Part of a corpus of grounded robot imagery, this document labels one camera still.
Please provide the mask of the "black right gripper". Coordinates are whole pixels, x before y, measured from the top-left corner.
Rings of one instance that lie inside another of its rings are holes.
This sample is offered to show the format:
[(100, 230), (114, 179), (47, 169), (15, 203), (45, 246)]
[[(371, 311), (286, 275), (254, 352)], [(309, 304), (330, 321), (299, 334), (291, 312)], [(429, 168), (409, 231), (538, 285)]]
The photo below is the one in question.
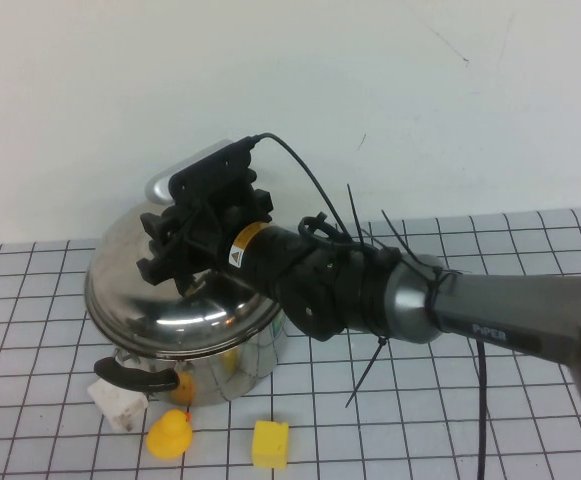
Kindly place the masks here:
[(140, 215), (152, 239), (168, 239), (168, 256), (136, 262), (142, 279), (174, 279), (183, 292), (194, 275), (214, 270), (271, 296), (273, 278), (296, 256), (296, 235), (272, 225), (270, 194), (250, 185), (175, 185), (172, 194), (170, 209)]

